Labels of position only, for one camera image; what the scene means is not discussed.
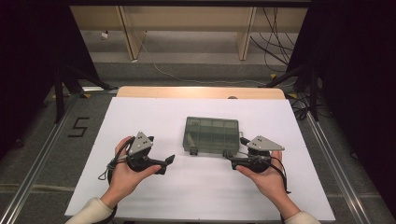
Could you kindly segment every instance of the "gray floor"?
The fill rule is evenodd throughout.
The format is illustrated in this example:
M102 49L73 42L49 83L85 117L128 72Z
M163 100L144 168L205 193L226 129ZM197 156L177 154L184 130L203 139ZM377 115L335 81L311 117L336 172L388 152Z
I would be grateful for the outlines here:
M113 86L254 88L259 83L271 81L272 74L282 74L271 70L265 62L272 69L286 68L268 55L264 58L262 51L252 43L247 60L239 61L231 33L148 32L144 40L146 49L142 50L137 62L133 63L128 58L125 43L119 32L110 32L108 40L102 40L100 32L83 32L83 35L100 78ZM255 34L254 38L265 44L259 35ZM288 48L292 48L292 44L285 36L281 41ZM271 47L270 50L282 57L278 48ZM290 85L292 82L292 79L288 80L279 88L284 92L292 91ZM91 83L83 80L81 84L92 86ZM0 161L1 211L6 210L54 126L55 100L52 95L53 92L46 99L47 106L37 113L36 119L25 132L22 138L24 147L13 148ZM113 96L115 96L114 92L101 91L76 100L15 223L66 222L64 211ZM67 96L64 99L66 102L72 100ZM351 149L347 140L336 120L331 118L325 101L319 98L319 103L321 106L318 125L329 141L331 151L339 161L347 181L356 192L363 211L371 223L396 223L359 161L350 157ZM88 128L83 137L70 137L80 133L80 130L73 129L77 118L88 118L79 123ZM300 120L298 123L320 182L334 211L336 223L363 223L354 218L353 209L348 206L346 195L337 183L336 175L333 174L328 158L323 153L323 146L313 131L313 125L317 124L310 122L309 119Z

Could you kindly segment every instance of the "aluminum rail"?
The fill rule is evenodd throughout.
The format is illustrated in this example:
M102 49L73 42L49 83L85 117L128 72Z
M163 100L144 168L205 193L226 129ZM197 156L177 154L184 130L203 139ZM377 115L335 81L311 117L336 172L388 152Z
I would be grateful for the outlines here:
M51 132L49 133L49 137L47 138L44 146L41 148L39 154L37 155L35 162L30 168L28 174L24 178L20 187L18 188L16 194L14 195L12 201L9 203L3 217L0 221L2 224L11 224L14 223L17 219L20 211L23 208L24 203L26 202L29 193L32 189L33 184L37 181L44 165L46 164L47 158L49 157L51 151L58 140L61 130L64 127L64 122L67 118L67 115L71 111L73 105L76 103L79 95L72 94L67 100L66 109L64 111L64 115L59 120L58 123L55 123Z
M323 152L323 155L332 170L332 174L334 175L338 187L340 188L342 194L344 195L344 198L346 199L346 203L349 206L349 209L352 213L352 216L355 218L356 223L372 223L370 218L368 218L366 211L364 210L358 194L349 182L346 173L344 172L340 162L335 156L334 151L332 150L332 146L330 145L329 141L326 138L326 135L321 129L319 122L315 121L310 113L308 113L307 118L309 125L311 126L311 129L318 140L320 149Z

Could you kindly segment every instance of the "finger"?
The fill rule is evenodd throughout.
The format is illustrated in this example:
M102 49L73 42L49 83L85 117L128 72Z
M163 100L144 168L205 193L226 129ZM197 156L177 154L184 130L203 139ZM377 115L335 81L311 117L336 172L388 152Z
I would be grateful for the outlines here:
M161 165L152 165L146 168L145 170L139 172L138 174L141 179L144 179L148 176L154 175L160 169L161 169Z
M282 152L281 151L273 151L271 153L271 157L276 158L277 160L272 159L271 163L276 166L276 168L281 169L282 168Z
M247 168L245 166L241 166L241 165L237 165L236 170L239 171L239 173L241 173L242 175L245 175L247 178L250 178L252 180L254 179L254 176L257 175L256 173L251 171L249 168Z
M116 154L119 152L120 148L121 148L128 140L130 140L131 138L132 138L132 136L124 137L124 138L117 144L116 149L115 149Z

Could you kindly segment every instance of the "person's right hand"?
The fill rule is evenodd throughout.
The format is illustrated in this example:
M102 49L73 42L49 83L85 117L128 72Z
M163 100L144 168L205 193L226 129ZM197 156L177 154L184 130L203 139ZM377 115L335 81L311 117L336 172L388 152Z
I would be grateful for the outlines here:
M282 161L282 153L280 151L273 151L271 156ZM271 159L271 163L279 170L282 170L282 165L278 160ZM300 212L297 205L289 198L283 185L282 176L274 168L269 167L259 174L241 165L236 166L236 170L256 184L259 191L276 206L283 218L288 219Z
M271 156L282 161L282 152L280 151L273 151ZM282 165L278 160L271 159L271 163L279 170L282 170ZM236 166L236 170L250 178L256 184L259 191L270 200L274 196L287 194L283 185L282 176L272 167L269 167L259 174L241 165Z

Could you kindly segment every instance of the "clear plastic box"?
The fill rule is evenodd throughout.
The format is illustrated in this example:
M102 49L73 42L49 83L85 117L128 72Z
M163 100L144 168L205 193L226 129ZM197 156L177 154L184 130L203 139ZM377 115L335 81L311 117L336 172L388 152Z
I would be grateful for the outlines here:
M212 119L187 117L183 147L191 155L198 152L225 156L239 150L239 126L236 119Z

